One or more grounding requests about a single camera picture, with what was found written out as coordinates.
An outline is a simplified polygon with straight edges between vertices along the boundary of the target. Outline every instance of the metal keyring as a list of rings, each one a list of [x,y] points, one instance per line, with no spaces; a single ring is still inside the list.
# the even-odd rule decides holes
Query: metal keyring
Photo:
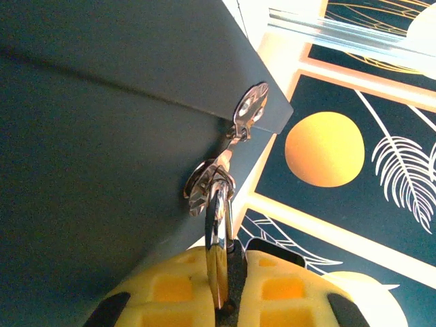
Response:
[[[189,198],[191,215],[198,216],[206,208],[206,264],[216,309],[222,309],[229,300],[227,254],[233,250],[230,200],[235,190],[234,179],[229,174],[230,159],[234,147],[251,138],[251,127],[263,115],[267,96],[266,83],[251,87],[244,94],[234,112],[226,149],[216,159],[201,163],[183,190],[184,197]]]

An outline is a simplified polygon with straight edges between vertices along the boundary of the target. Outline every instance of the black rubber part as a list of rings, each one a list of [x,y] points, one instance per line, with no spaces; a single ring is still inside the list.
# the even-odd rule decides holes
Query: black rubber part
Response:
[[[100,302],[83,327],[114,327],[121,312],[123,312],[130,294],[122,292]]]
[[[296,252],[285,249],[284,247],[279,247],[278,245],[268,242],[263,238],[252,238],[245,249],[245,253],[248,251],[262,251],[267,254],[271,254],[280,259],[286,260],[303,268],[306,268],[305,259]]]
[[[336,293],[327,295],[339,327],[370,327],[358,306]]]
[[[227,254],[229,301],[221,310],[215,310],[215,326],[236,326],[238,323],[240,298],[243,294],[246,272],[243,264],[243,249],[238,240],[234,240],[234,250]]]

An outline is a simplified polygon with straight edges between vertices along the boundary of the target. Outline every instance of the orange circle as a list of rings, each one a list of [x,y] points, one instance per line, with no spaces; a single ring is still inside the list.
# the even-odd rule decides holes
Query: orange circle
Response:
[[[363,167],[364,145],[356,124],[337,112],[318,112],[298,122],[285,143],[290,170],[308,184],[344,185]]]

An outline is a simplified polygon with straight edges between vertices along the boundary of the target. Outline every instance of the yellow plastic object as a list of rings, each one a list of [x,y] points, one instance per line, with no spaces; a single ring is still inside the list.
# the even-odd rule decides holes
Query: yellow plastic object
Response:
[[[248,251],[247,261],[238,327],[339,327],[327,294],[346,292],[273,255]]]
[[[215,327],[206,252],[195,247],[121,283],[107,295],[130,299],[115,327]],[[247,253],[238,327],[339,327],[327,294],[351,297],[300,266]]]
[[[204,247],[126,280],[107,295],[131,294],[115,327],[215,327]]]

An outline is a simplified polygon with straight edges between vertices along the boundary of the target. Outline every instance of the leaf illustration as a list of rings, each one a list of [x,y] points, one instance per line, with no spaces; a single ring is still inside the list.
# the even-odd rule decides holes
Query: leaf illustration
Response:
[[[375,174],[380,172],[380,185],[389,201],[392,194],[398,207],[407,207],[416,221],[431,234],[430,221],[436,206],[436,186],[429,173],[430,158],[419,144],[400,136],[386,136],[375,147]]]
[[[430,175],[430,180],[432,182],[435,181],[435,161],[436,161],[436,143],[435,145],[433,145],[433,148],[431,149],[430,152],[430,160],[429,160],[429,175]]]
[[[261,219],[252,219],[246,215],[244,221],[249,221],[250,223],[252,223],[259,230],[260,237],[264,240],[269,240],[280,247],[284,247],[285,249],[291,249],[292,251],[300,254],[305,259],[307,267],[315,273],[321,275],[327,273],[323,269],[319,268],[319,266],[334,266],[337,264],[342,264],[342,262],[340,261],[334,261],[320,257],[301,247],[299,244],[294,242],[294,240],[292,240],[270,217],[266,215],[264,215],[264,218]],[[266,230],[264,230],[262,225],[269,225],[271,228],[273,228],[274,231],[280,234],[280,239],[273,238]],[[244,224],[241,225],[241,229],[248,233],[248,235],[250,235],[251,237],[254,237],[254,235],[250,233],[250,231],[244,226]]]

